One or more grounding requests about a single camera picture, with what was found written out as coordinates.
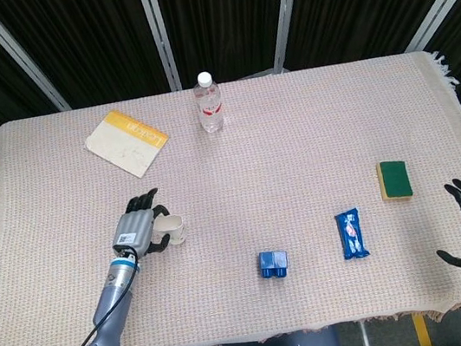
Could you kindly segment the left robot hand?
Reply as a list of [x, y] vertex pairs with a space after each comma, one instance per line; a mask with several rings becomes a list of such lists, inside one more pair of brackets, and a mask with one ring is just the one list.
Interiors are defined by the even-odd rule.
[[133, 254], [136, 258], [142, 258], [148, 253], [163, 252], [169, 245], [169, 234], [165, 234], [158, 243], [152, 242], [155, 219], [160, 215], [169, 215], [169, 211], [163, 205], [153, 207], [153, 198], [157, 191], [158, 188], [154, 187], [149, 192], [128, 201], [112, 243], [116, 256], [126, 258]]

